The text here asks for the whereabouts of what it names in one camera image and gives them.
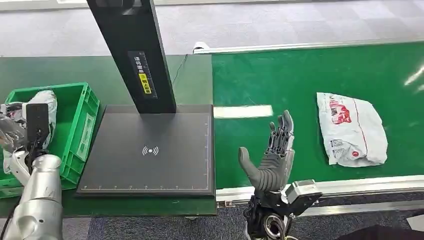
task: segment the gray robotic hand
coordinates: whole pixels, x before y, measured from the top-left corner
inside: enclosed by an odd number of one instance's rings
[[[258,168],[251,162],[249,151],[245,147],[238,149],[238,161],[246,173],[250,183],[256,190],[277,192],[289,181],[295,151],[292,149],[294,123],[288,110],[278,116],[278,128],[273,122],[268,147],[263,154]]]

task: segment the robotic hand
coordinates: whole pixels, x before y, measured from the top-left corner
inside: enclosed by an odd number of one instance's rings
[[[249,240],[287,239],[291,222],[303,213],[322,193],[313,180],[293,182],[285,192],[292,169],[295,151],[294,123],[289,111],[278,116],[278,128],[269,124],[268,147],[256,168],[245,147],[238,150],[238,161],[255,188],[249,207],[244,211],[244,233]]]
[[[256,190],[273,191],[282,190],[289,181],[295,151],[292,149],[293,119],[288,110],[278,116],[278,129],[273,122],[269,123],[271,133],[268,147],[263,154],[258,168],[253,165],[249,151],[245,147],[238,149],[238,161],[246,173],[250,183]]]

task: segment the wireless charging symbol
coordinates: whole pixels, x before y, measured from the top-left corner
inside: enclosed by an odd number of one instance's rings
[[[159,147],[155,146],[154,148],[148,148],[147,146],[143,147],[143,156],[146,156],[147,154],[153,154],[153,155],[158,155],[159,153]]]

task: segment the aluminum frame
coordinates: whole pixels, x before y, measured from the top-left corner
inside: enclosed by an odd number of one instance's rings
[[[400,44],[415,43],[424,41],[424,37],[415,38],[388,38],[375,40],[358,41],[340,41],[323,43],[295,43],[278,45],[258,45],[258,46],[236,46],[236,47],[208,47],[194,49],[194,54],[231,54],[231,53],[251,53],[275,50],[293,50],[293,49],[323,49],[323,48],[341,48],[348,46],[380,45],[380,44]]]
[[[322,197],[324,198],[424,192],[424,175],[322,181],[317,182],[316,186],[323,193]],[[254,191],[255,188],[253,186],[217,189],[216,202],[219,208],[247,204],[254,194]]]
[[[417,209],[424,209],[424,200],[310,207],[298,217],[371,213],[383,211],[409,211]]]

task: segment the robotic arm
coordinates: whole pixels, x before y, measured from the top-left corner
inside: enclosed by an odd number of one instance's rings
[[[284,191],[292,169],[295,151],[294,123],[289,111],[278,116],[278,128],[270,126],[268,147],[256,168],[245,147],[238,150],[238,161],[255,188],[246,217],[245,235],[249,240],[286,239],[292,219],[313,205],[322,193],[314,180],[293,182]]]
[[[26,130],[7,117],[0,120],[0,144],[7,150],[5,158],[12,174],[24,186],[0,240],[63,239],[61,159],[42,150],[49,135],[47,107],[45,103],[26,106],[25,110],[31,111]]]
[[[15,152],[13,160],[22,155],[22,151]],[[4,240],[63,239],[60,165],[61,159],[51,154],[33,161],[32,174],[5,230]]]

